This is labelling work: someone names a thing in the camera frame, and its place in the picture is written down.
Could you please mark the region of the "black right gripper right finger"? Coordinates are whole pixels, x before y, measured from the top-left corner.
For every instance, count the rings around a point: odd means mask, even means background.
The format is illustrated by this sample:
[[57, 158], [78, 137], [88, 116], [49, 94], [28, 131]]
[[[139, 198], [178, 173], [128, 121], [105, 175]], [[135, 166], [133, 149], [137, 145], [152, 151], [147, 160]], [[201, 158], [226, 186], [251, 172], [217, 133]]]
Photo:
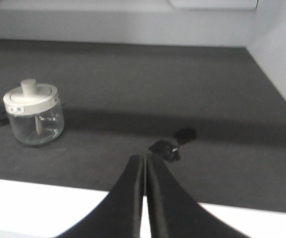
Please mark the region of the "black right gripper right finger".
[[174, 178], [157, 154], [146, 161], [146, 194], [153, 238], [244, 238], [208, 212]]

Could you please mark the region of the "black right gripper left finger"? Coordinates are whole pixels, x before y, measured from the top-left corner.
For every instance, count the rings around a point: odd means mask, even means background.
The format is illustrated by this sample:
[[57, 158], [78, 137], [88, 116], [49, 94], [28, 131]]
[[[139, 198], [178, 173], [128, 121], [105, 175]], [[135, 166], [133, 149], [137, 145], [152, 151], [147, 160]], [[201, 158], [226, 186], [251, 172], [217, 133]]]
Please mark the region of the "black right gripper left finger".
[[144, 159], [132, 155], [108, 195], [60, 238], [139, 238], [144, 192]]

